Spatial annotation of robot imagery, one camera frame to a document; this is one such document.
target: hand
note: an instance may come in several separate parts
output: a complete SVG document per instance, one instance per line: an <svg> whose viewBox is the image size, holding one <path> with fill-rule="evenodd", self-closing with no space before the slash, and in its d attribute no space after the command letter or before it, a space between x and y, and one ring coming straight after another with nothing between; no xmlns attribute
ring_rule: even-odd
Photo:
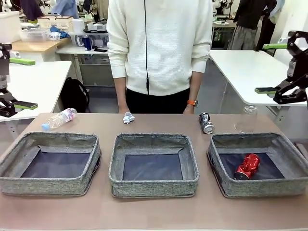
<svg viewBox="0 0 308 231"><path fill-rule="evenodd" d="M188 104L183 112L185 115L193 115L194 114L194 106Z"/></svg>
<svg viewBox="0 0 308 231"><path fill-rule="evenodd" d="M127 107L127 105L119 106L119 114L125 114L125 112L129 112L129 108Z"/></svg>

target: table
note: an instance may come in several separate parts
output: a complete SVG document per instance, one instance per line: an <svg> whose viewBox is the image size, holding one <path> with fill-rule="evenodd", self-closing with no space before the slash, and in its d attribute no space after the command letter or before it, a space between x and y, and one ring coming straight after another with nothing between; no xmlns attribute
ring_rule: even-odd
<svg viewBox="0 0 308 231"><path fill-rule="evenodd" d="M307 107L306 102L285 104L281 109L266 94L255 93L255 88L276 87L287 78L288 66L263 51L211 51L212 60L233 87L242 101L248 105L267 106L281 123L290 106ZM227 84L220 104L226 94Z"/></svg>
<svg viewBox="0 0 308 231"><path fill-rule="evenodd" d="M20 40L13 42L12 46L13 51L18 51L24 59L33 59L36 62L60 61L56 50L70 41L70 38L46 42L22 42Z"/></svg>
<svg viewBox="0 0 308 231"><path fill-rule="evenodd" d="M84 47L69 44L58 49L57 53L61 60L72 61L73 75L84 85L114 87L108 52L86 51Z"/></svg>
<svg viewBox="0 0 308 231"><path fill-rule="evenodd" d="M40 114L25 129L41 131L53 114ZM227 199L222 196L206 151L210 135L201 132L198 115L135 115L129 125L119 114L78 114L57 132L99 136L102 162L88 193L73 198L16 197L0 194L0 228L23 230L81 229L294 229L308 227L307 195L285 198ZM236 133L240 115L211 115L216 133ZM258 115L257 132L280 132ZM182 133L190 137L200 180L192 198L117 199L108 178L110 156L121 132Z"/></svg>
<svg viewBox="0 0 308 231"><path fill-rule="evenodd" d="M70 66L70 61L43 62L33 66L10 64L8 91L19 101L38 104L34 110L23 110L9 118L0 116L0 122L6 122L14 137L18 120L54 111Z"/></svg>
<svg viewBox="0 0 308 231"><path fill-rule="evenodd" d="M219 25L213 22L212 44L214 42L215 33L217 32L220 32L223 34L230 33L230 35L232 36L234 29L236 28L236 23L233 22L233 20L226 20L226 22L228 23L228 25Z"/></svg>

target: black backpack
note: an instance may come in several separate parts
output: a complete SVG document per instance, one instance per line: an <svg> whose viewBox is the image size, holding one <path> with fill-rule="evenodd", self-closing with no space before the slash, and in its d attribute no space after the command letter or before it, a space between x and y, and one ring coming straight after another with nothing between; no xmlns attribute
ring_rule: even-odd
<svg viewBox="0 0 308 231"><path fill-rule="evenodd" d="M64 109L72 107L78 113L86 112L90 103L89 93L85 86L78 79L71 77L66 79L60 96Z"/></svg>

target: orange watch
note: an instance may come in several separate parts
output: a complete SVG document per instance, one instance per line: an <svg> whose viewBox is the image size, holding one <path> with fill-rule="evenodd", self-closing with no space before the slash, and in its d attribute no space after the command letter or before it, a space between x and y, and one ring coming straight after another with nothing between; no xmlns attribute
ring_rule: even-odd
<svg viewBox="0 0 308 231"><path fill-rule="evenodd" d="M188 100L187 104L192 105L194 107L198 106L198 101L197 100Z"/></svg>

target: white sweater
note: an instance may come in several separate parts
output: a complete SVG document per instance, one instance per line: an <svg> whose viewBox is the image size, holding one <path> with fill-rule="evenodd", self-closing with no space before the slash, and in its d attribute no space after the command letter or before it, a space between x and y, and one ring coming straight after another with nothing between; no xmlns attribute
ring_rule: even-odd
<svg viewBox="0 0 308 231"><path fill-rule="evenodd" d="M186 90L192 71L204 72L209 57L212 0L145 0L150 95ZM110 0L107 31L113 78L147 94L143 0Z"/></svg>

